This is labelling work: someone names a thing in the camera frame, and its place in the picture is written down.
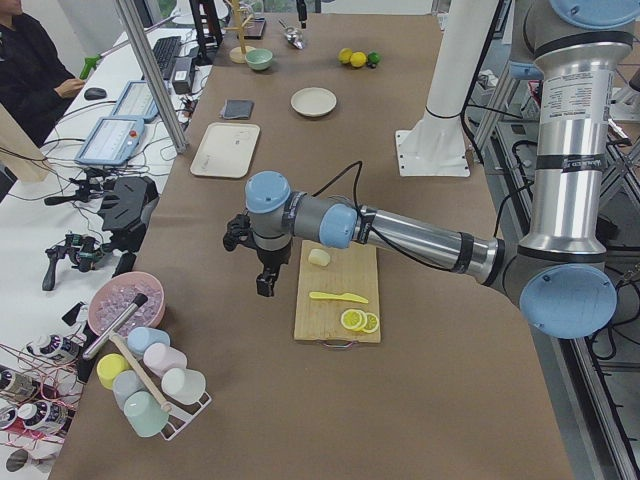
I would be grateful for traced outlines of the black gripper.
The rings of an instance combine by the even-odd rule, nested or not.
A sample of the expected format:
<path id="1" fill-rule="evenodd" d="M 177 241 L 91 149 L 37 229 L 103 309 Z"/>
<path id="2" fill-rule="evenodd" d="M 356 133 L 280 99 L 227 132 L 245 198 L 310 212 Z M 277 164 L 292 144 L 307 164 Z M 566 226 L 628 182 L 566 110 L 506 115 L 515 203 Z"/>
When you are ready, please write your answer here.
<path id="1" fill-rule="evenodd" d="M 296 0 L 296 9 L 298 13 L 298 19 L 300 21 L 307 20 L 307 5 L 305 0 Z"/>
<path id="2" fill-rule="evenodd" d="M 259 261 L 263 265 L 262 272 L 256 278 L 256 290 L 260 296 L 274 296 L 274 288 L 277 282 L 280 268 L 289 263 L 291 245 L 288 244 L 277 250 L 256 248 Z"/>

